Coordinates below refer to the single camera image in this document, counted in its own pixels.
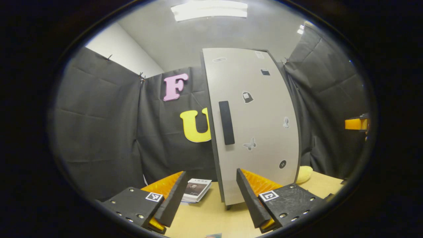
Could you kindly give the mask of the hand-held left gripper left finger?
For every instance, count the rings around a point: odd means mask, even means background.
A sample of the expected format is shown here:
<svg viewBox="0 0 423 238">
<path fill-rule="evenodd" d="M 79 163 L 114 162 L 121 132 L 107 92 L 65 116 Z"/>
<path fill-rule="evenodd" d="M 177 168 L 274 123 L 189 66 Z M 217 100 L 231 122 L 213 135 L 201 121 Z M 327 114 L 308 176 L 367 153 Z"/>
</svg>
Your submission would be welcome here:
<svg viewBox="0 0 423 238">
<path fill-rule="evenodd" d="M 186 172 L 180 171 L 143 188 L 125 188 L 101 206 L 120 220 L 163 235 L 174 220 L 187 181 Z"/>
</svg>

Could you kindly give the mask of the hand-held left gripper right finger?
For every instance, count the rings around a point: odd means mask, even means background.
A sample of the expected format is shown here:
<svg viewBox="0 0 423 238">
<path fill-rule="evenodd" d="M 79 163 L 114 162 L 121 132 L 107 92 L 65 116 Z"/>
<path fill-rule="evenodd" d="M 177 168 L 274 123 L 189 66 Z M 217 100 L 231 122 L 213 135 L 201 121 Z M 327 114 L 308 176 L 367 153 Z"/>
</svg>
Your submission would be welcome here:
<svg viewBox="0 0 423 238">
<path fill-rule="evenodd" d="M 236 181 L 261 233 L 289 229 L 326 205 L 326 199 L 295 183 L 280 185 L 245 169 L 237 169 Z"/>
</svg>

